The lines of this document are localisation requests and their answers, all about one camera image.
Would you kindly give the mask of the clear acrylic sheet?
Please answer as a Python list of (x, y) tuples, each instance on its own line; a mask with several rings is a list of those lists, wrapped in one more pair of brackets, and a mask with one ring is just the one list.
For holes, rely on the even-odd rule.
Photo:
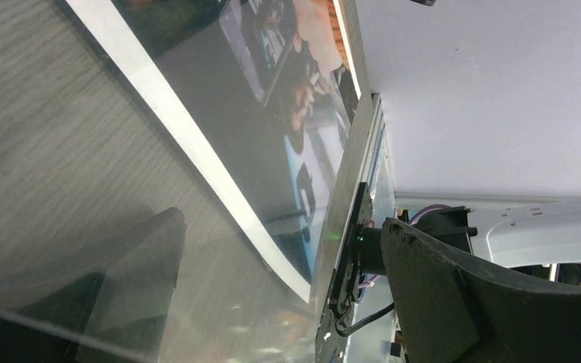
[(69, 1), (0, 1), (0, 279), (175, 207), (177, 286), (157, 362), (339, 361), (318, 353), (352, 194), (349, 138), (311, 296), (266, 264), (208, 181), (89, 38)]

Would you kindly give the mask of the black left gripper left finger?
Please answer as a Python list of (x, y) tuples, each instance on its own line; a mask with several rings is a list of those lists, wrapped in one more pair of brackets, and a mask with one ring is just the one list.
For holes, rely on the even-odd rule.
[(171, 207), (1, 278), (0, 361), (159, 361), (185, 232)]

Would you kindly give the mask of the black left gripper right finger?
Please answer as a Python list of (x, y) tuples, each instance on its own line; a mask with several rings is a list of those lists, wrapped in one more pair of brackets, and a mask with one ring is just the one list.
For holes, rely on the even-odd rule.
[(581, 287), (535, 278), (387, 219), (381, 250), (412, 362), (581, 362)]

